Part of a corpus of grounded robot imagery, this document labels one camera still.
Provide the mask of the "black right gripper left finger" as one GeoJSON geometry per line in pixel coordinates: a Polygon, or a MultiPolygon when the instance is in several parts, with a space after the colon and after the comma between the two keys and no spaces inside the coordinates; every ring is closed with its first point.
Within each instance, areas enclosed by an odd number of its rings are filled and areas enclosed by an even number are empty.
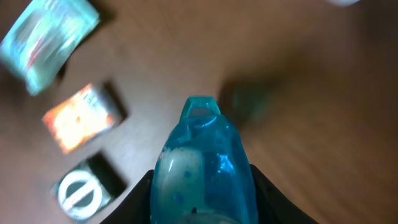
{"type": "Polygon", "coordinates": [[[149,170],[100,224],[150,224],[150,190],[153,176],[154,170],[149,170]]]}

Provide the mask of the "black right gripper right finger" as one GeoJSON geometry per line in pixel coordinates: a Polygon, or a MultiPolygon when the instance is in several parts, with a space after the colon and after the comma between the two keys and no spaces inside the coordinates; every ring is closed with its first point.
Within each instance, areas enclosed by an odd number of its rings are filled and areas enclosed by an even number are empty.
{"type": "Polygon", "coordinates": [[[292,203],[254,164],[251,164],[251,172],[260,224],[318,224],[292,203]]]}

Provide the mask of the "green round-logo box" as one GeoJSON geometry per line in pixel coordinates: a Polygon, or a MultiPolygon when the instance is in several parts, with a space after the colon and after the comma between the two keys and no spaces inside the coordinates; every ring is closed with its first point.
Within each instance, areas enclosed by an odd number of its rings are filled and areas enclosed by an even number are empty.
{"type": "Polygon", "coordinates": [[[126,181],[105,155],[98,152],[70,169],[53,184],[50,192],[73,223],[86,223],[126,188],[126,181]]]}

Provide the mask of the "blue liquid bottle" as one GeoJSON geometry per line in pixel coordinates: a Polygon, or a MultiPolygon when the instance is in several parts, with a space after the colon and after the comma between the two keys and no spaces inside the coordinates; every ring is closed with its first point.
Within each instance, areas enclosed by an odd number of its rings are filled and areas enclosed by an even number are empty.
{"type": "Polygon", "coordinates": [[[211,96],[187,99],[154,169],[151,223],[257,223],[251,168],[211,96]]]}

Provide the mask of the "orange tissue pack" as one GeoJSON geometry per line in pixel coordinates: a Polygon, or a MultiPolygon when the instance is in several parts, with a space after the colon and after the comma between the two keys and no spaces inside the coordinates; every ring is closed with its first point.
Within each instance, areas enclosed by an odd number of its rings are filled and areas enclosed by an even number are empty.
{"type": "Polygon", "coordinates": [[[69,154],[124,119],[115,97],[103,85],[87,84],[56,107],[42,122],[64,154],[69,154]]]}

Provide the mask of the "white green packet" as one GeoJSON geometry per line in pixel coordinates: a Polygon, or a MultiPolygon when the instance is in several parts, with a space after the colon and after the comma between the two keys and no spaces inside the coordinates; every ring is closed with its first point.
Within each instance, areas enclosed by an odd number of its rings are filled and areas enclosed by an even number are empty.
{"type": "Polygon", "coordinates": [[[33,0],[2,40],[1,60],[38,95],[99,21],[87,0],[33,0]]]}

